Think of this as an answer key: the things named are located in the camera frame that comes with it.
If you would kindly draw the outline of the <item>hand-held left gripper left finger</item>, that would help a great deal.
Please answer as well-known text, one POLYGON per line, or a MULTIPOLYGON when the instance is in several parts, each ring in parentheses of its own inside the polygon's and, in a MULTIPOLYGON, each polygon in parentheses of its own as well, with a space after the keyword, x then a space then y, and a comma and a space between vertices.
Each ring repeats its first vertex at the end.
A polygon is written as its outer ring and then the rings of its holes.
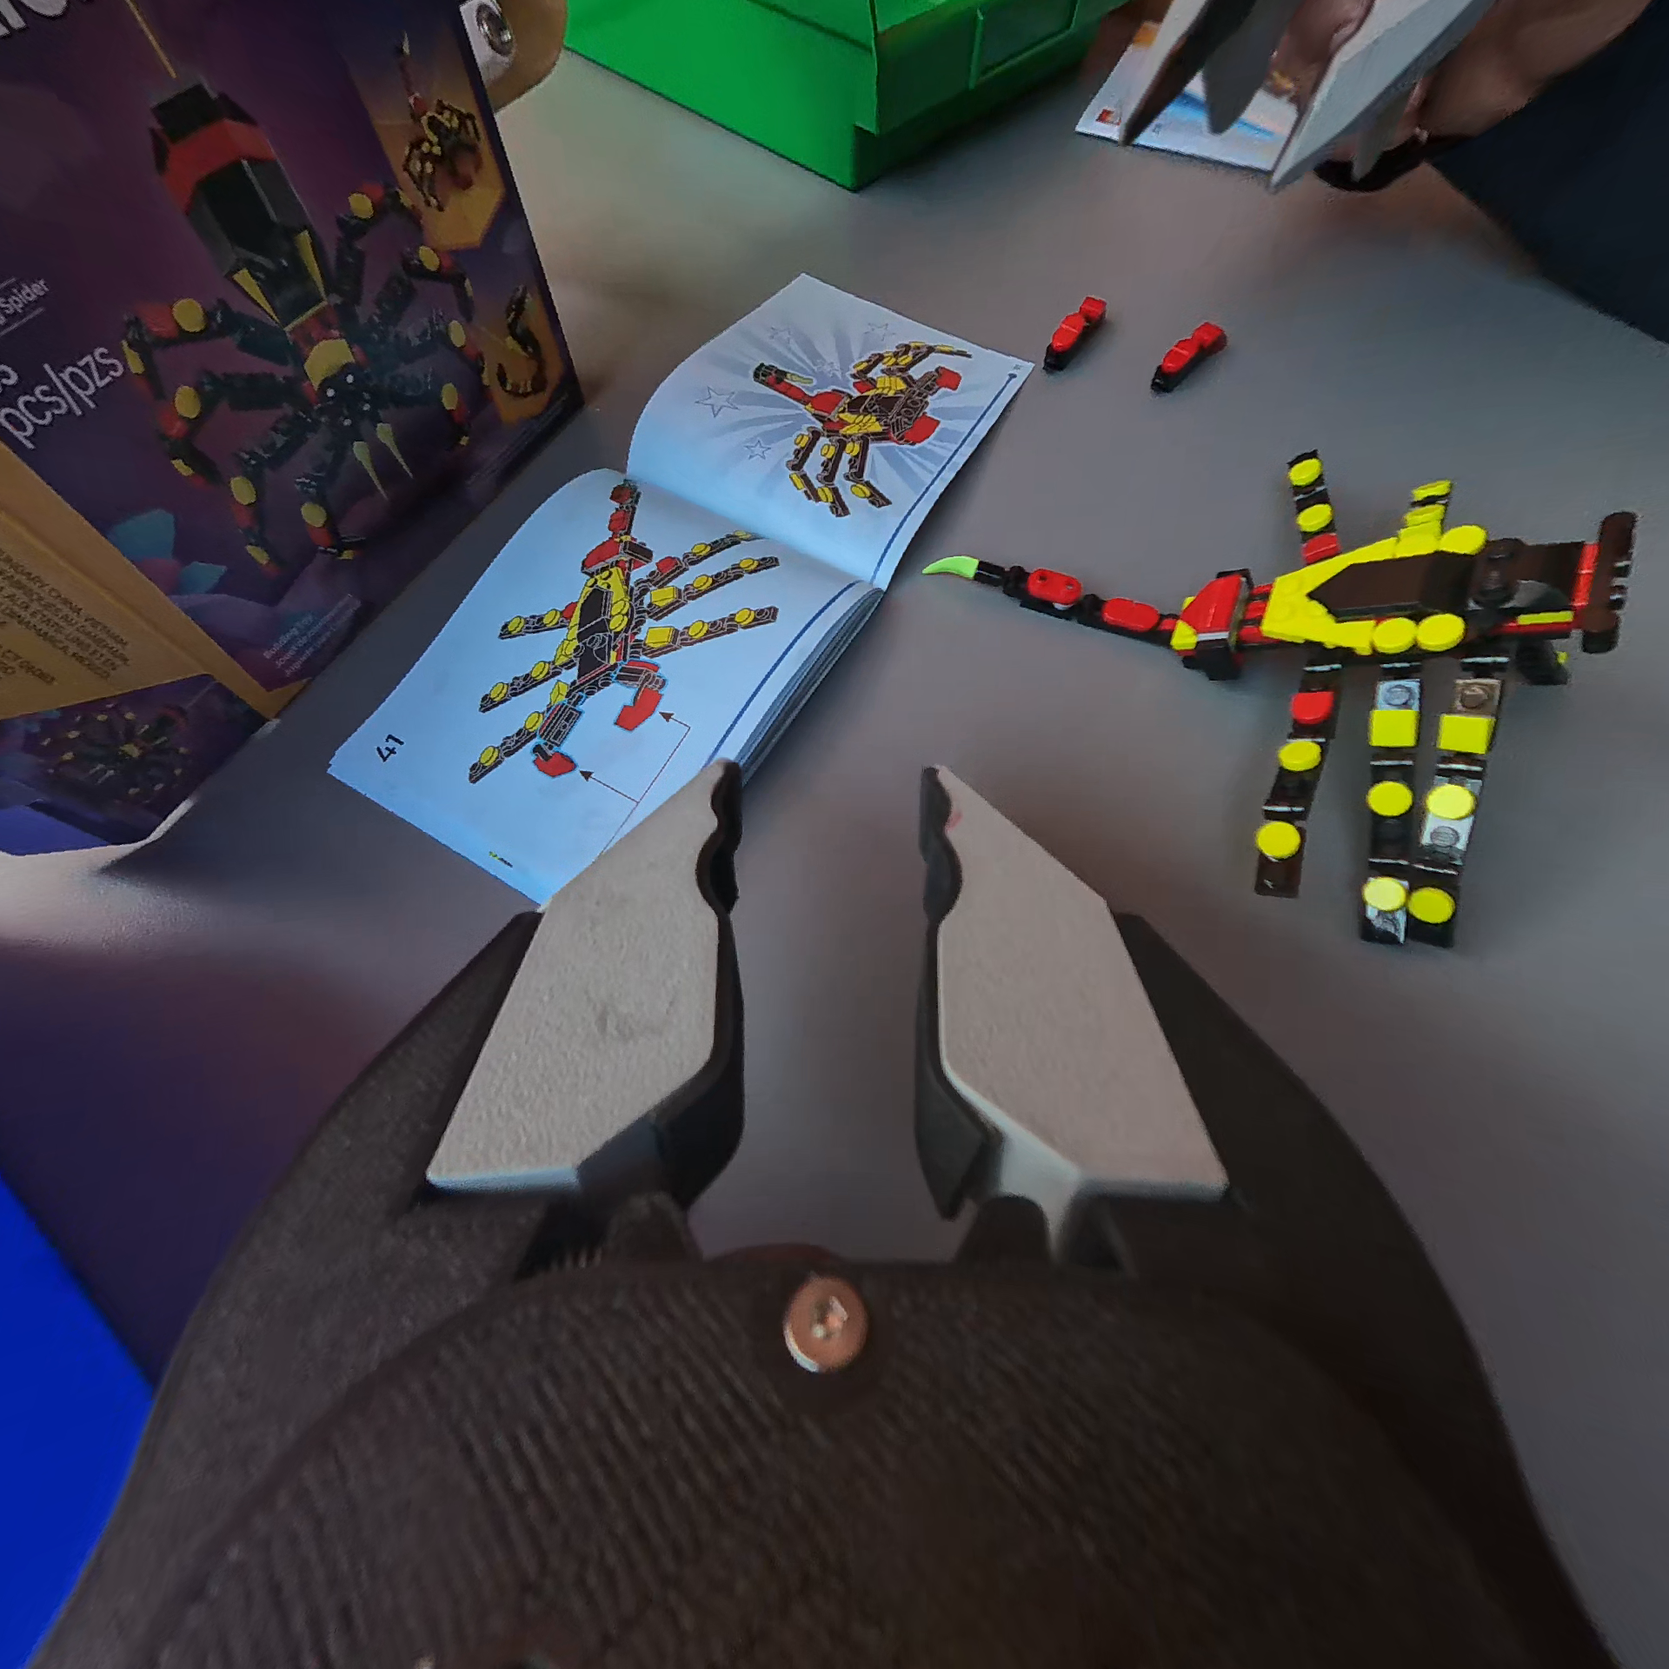
POLYGON ((694 1204, 743 1134, 741 771, 706 765, 541 910, 427 1165, 449 1194, 694 1204))

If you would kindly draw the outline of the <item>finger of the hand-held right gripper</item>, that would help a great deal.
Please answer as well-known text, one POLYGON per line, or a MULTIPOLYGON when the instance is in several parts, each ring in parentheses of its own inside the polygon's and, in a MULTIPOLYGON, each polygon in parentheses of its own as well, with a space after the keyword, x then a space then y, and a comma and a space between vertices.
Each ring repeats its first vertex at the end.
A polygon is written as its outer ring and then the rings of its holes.
POLYGON ((1122 143, 1135 143, 1196 77, 1206 127, 1228 131, 1263 88, 1292 18, 1294 2, 1171 4, 1126 108, 1122 143))
POLYGON ((1377 2, 1339 45, 1271 167, 1281 192, 1351 139, 1347 178, 1361 182, 1392 149, 1408 98, 1475 27, 1488 2, 1377 2))

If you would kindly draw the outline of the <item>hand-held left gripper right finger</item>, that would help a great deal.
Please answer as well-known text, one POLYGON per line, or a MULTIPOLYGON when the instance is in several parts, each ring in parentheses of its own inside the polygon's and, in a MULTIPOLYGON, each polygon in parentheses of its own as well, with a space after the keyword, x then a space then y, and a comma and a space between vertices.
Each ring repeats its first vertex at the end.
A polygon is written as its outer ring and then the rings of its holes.
POLYGON ((1030 1202, 1063 1255, 1106 1202, 1228 1171, 1110 904, 941 765, 922 773, 916 1157, 945 1222, 1030 1202))

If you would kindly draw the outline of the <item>yellow black lego scorpion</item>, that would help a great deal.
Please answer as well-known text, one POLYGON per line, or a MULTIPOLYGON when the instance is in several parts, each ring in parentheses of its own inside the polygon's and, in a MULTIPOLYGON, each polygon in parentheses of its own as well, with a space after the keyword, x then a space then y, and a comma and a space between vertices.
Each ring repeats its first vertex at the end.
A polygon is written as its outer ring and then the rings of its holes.
POLYGON ((1451 949, 1479 802, 1514 683, 1561 686, 1569 643, 1616 647, 1630 598, 1638 516, 1612 512, 1587 541, 1528 543, 1451 524, 1447 479, 1416 486, 1396 532, 1339 539, 1318 451, 1286 465, 1300 565, 1269 582, 1214 575, 1163 612, 1096 596, 1053 569, 949 555, 951 575, 1081 628, 1167 649, 1210 681, 1237 679, 1259 651, 1302 651, 1263 820, 1255 892, 1298 894, 1308 820, 1353 667, 1373 671, 1367 716, 1365 871, 1359 934, 1375 945, 1451 949))

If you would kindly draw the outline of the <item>purple lego set box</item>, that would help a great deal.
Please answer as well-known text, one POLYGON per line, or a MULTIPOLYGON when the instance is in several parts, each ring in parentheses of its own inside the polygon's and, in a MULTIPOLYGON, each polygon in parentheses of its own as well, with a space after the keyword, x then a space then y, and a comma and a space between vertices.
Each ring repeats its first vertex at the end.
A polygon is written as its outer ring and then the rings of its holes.
POLYGON ((459 4, 2 6, 4 853, 165 824, 582 396, 459 4))

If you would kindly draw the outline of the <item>person's right hand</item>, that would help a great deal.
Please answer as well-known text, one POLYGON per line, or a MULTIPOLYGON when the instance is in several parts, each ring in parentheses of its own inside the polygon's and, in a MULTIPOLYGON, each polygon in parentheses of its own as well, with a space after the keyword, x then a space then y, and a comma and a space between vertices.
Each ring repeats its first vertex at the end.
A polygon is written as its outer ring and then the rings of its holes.
POLYGON ((1514 2, 1494 2, 1481 12, 1410 96, 1406 137, 1473 137, 1530 102, 1534 86, 1510 43, 1516 12, 1514 2))

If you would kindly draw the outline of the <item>small white booklet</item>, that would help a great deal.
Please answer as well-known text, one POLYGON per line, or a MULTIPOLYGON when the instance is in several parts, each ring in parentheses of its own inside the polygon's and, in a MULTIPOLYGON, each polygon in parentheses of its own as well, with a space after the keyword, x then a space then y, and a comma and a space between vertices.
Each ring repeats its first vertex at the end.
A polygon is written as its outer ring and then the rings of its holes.
MULTIPOLYGON (((1155 31, 1139 29, 1084 108, 1075 133, 1114 143, 1124 141, 1126 116, 1133 108, 1139 73, 1151 57, 1155 31)), ((1298 110, 1281 86, 1253 94, 1241 118, 1222 133, 1208 127, 1202 77, 1194 77, 1135 137, 1137 149, 1220 163, 1267 177, 1292 135, 1298 110)))

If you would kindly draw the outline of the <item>person's dark clothing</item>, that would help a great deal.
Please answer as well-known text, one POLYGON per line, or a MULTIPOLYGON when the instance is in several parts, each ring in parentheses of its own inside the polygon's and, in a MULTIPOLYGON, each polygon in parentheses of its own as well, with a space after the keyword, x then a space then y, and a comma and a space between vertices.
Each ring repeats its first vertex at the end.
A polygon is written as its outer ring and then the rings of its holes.
POLYGON ((1667 341, 1663 2, 1436 169, 1561 290, 1667 341))

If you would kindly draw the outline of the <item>green plastic box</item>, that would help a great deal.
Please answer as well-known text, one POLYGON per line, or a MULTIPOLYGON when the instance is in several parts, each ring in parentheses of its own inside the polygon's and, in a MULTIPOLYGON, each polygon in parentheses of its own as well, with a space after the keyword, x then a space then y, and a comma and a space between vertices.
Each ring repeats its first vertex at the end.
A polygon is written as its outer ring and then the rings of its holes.
POLYGON ((567 49, 849 190, 1088 53, 1116 2, 571 2, 567 49))

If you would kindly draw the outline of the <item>open scorpion instruction booklet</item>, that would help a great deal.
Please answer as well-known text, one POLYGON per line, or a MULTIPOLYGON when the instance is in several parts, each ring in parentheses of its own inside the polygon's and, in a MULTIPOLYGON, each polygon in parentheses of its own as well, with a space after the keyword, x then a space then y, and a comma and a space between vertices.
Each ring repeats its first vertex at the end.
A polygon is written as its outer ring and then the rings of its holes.
POLYGON ((1032 371, 794 277, 531 512, 329 775, 545 902, 761 761, 1032 371))

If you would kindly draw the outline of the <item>tan board with metal eyelet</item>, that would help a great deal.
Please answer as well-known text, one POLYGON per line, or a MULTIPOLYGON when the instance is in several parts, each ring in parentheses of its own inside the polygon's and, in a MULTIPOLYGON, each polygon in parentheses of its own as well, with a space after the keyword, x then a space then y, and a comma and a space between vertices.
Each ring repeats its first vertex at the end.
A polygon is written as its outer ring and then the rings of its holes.
POLYGON ((461 2, 459 18, 494 110, 553 73, 565 49, 569 2, 461 2))

